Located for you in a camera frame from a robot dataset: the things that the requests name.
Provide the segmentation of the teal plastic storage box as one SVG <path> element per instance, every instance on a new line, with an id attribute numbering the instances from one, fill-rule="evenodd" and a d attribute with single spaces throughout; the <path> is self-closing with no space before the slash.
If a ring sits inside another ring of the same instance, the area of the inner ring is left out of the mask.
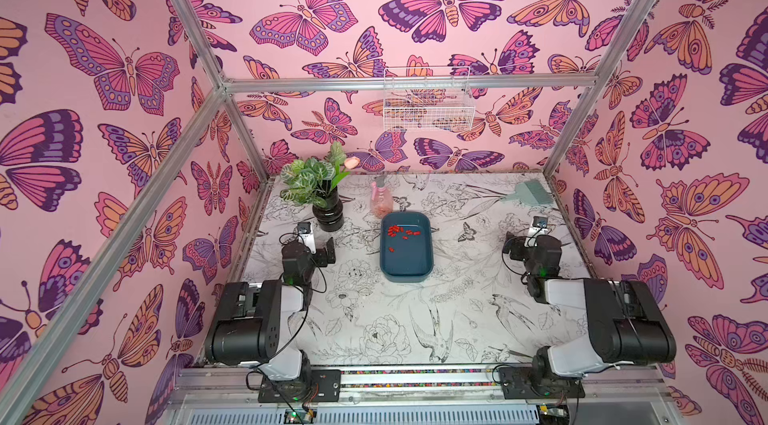
<path id="1" fill-rule="evenodd" d="M 432 230 L 420 212 L 393 212 L 381 222 L 380 270 L 393 283 L 419 283 L 434 268 Z"/>

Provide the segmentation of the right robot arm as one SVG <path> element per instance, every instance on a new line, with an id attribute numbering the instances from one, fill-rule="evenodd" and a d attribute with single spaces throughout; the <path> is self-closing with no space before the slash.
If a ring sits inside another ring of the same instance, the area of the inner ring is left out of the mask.
<path id="1" fill-rule="evenodd" d="M 549 235 L 507 234 L 502 261 L 523 264 L 523 283 L 540 304 L 585 314 L 586 333 L 567 343 L 544 346 L 532 359 L 541 380 L 575 380 L 622 365 L 669 364 L 677 344 L 649 286 L 639 280 L 563 278 L 562 242 Z"/>

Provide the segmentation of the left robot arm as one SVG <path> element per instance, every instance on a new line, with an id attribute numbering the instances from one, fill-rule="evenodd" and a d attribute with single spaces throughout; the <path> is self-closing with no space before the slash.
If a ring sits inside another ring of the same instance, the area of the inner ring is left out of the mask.
<path id="1" fill-rule="evenodd" d="M 283 245 L 283 274 L 261 283 L 225 285 L 204 341 L 207 362 L 261 372 L 273 387 L 303 390 L 311 383 L 311 365 L 295 344 L 300 326 L 289 319 L 306 315 L 316 293 L 314 272 L 336 261 L 335 243 L 316 249 L 301 238 Z"/>

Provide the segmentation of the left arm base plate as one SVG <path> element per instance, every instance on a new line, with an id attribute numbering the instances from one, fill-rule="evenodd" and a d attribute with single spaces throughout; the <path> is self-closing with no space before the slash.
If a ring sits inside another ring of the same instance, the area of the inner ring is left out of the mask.
<path id="1" fill-rule="evenodd" d="M 266 379 L 259 388 L 259 403 L 291 404 L 338 402 L 341 392 L 339 369 L 315 369 L 301 372 L 292 380 Z"/>

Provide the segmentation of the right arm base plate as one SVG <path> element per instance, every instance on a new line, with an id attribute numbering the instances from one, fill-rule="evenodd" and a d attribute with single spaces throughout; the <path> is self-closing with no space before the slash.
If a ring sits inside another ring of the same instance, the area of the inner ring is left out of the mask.
<path id="1" fill-rule="evenodd" d="M 503 365 L 492 375 L 507 400 L 581 399 L 586 396 L 579 379 L 548 375 L 532 367 Z"/>

